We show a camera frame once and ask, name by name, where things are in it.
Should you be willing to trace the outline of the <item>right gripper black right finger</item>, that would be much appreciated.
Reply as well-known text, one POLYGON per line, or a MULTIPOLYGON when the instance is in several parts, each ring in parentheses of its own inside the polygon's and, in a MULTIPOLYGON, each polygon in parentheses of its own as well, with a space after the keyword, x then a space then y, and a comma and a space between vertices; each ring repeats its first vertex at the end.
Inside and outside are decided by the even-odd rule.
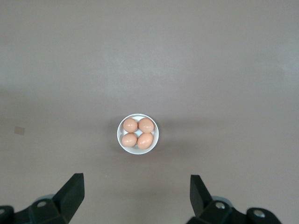
POLYGON ((190 177, 194 216, 186 224, 282 224, 269 210, 249 208, 243 214, 222 197, 212 197, 199 175, 190 177))

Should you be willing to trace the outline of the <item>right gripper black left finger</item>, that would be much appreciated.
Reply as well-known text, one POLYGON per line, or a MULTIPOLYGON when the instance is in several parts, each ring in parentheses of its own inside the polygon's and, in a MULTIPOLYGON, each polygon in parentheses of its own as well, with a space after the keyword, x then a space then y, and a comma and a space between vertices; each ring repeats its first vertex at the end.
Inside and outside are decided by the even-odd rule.
POLYGON ((83 200, 84 174, 75 173, 56 194, 39 197, 19 212, 0 205, 0 224, 69 224, 83 200))

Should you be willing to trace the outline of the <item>brown egg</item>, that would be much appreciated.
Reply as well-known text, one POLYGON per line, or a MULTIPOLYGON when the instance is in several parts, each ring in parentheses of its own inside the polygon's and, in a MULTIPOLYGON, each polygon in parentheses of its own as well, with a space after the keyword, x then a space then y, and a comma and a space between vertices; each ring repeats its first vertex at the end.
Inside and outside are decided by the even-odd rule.
POLYGON ((137 140, 137 146, 139 149, 147 149, 151 146, 152 142, 152 133, 142 133, 137 140))
POLYGON ((133 118, 125 119, 123 129, 128 133, 134 133, 138 129, 138 122, 133 118))
POLYGON ((151 133, 154 130, 154 124, 149 118, 143 118, 138 122, 138 128, 143 133, 151 133))
POLYGON ((121 140, 124 147, 134 147, 137 143, 137 136, 135 133, 127 133, 121 140))

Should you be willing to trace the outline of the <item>white round bowl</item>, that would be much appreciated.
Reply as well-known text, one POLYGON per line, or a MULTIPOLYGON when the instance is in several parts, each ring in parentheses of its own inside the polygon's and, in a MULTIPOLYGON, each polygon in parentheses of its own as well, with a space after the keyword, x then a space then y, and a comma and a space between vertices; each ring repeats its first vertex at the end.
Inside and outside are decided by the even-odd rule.
MULTIPOLYGON (((139 136, 143 133, 139 128, 134 132, 137 136, 137 139, 139 138, 139 136)), ((159 129, 158 129, 158 126, 156 124, 156 122, 149 116, 145 115, 145 114, 131 114, 127 117, 125 117, 119 124, 118 128, 117 128, 117 139, 118 139, 118 142, 120 144, 120 146, 127 152, 131 153, 131 154, 145 154, 145 153, 148 153, 150 152, 157 144, 158 142, 158 139, 159 139, 159 129), (147 149, 139 149, 138 146, 137 146, 137 143, 134 147, 124 147, 121 140, 122 140, 122 137, 127 134, 128 132, 126 132, 124 129, 123 129, 123 122, 125 119, 128 119, 128 118, 133 118, 135 119, 137 122, 139 122, 141 119, 143 118, 149 118, 153 124, 154 124, 154 130, 151 132, 152 135, 153 135, 153 142, 151 144, 151 146, 147 149)))

